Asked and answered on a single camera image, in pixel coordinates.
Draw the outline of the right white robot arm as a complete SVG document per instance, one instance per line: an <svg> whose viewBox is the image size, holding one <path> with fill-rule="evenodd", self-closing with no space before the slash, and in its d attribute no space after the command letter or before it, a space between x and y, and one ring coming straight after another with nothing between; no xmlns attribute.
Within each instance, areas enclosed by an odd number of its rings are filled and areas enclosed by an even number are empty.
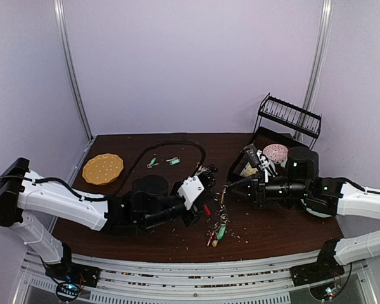
<svg viewBox="0 0 380 304"><path fill-rule="evenodd" d="M380 220L380 189L360 186L346 177L320 177L319 156L305 146L288 150L285 171L280 174L263 166L263 153L253 144L244 148L244 154L258 173L229 184L227 190L248 198L258 208L270 201L290 205L299 202L316 215L354 215ZM315 262L291 267L290 273L294 286L312 284L344 274L345 265L378 256L380 230L328 240Z"/></svg>

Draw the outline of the metal keyring with red handle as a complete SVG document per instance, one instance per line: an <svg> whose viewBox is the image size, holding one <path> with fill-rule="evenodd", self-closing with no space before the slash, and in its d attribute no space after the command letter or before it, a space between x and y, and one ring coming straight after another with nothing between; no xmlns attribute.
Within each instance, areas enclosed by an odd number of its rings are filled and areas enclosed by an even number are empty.
<svg viewBox="0 0 380 304"><path fill-rule="evenodd" d="M204 205L204 211L206 216L213 219L213 225L209 228L208 235L218 235L221 227L226 226L228 222L228 213L225 207L225 197L221 196L220 199L215 198L214 203L217 204L217 210L215 213L212 212L212 207L208 206L208 203Z"/></svg>

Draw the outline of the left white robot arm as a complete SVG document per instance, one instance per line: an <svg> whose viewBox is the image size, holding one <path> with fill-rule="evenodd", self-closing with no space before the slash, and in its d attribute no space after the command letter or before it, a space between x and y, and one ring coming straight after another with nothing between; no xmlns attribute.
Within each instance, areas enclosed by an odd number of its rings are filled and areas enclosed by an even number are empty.
<svg viewBox="0 0 380 304"><path fill-rule="evenodd" d="M45 273L65 289L94 287L100 270L72 260L72 251L54 238L34 212L42 212L113 236L136 235L182 219L195 224L213 198L217 169L199 167L190 177L170 186L159 175L132 183L123 196L85 193L65 181L41 177L25 158L17 159L0 176L0 226L15 231L41 258Z"/></svg>

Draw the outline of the key with yellow tag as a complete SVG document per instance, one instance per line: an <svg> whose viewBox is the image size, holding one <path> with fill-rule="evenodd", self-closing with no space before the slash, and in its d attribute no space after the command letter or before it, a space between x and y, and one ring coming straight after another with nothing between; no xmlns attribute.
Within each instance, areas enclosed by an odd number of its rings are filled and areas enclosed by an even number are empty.
<svg viewBox="0 0 380 304"><path fill-rule="evenodd" d="M220 197L220 206L224 206L225 194L227 192L227 188L228 188L228 185L224 185L222 188L221 197Z"/></svg>

